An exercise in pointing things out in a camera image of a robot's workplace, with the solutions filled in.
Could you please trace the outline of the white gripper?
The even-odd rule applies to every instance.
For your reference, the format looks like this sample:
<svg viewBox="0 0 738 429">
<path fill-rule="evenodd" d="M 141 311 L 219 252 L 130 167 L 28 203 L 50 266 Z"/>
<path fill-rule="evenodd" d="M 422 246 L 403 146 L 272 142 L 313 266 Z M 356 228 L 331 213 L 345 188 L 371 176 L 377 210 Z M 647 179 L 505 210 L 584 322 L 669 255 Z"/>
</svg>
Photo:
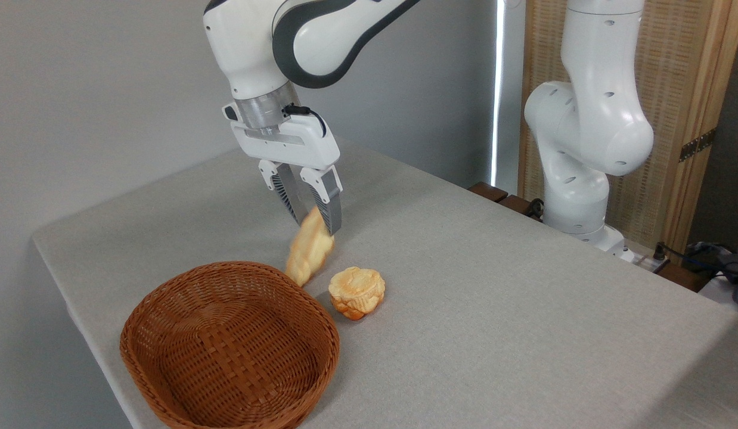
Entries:
<svg viewBox="0 0 738 429">
<path fill-rule="evenodd" d="M 296 178 L 290 164 L 301 166 L 301 179 L 309 185 L 323 222 L 330 235 L 342 227 L 343 190 L 341 179 L 332 165 L 341 153 L 333 133 L 312 115 L 268 113 L 250 117 L 254 127 L 244 120 L 233 120 L 240 113 L 230 113 L 232 131 L 243 151 L 258 163 L 266 185 L 274 191 L 298 225 L 308 211 L 300 200 Z"/>
</svg>

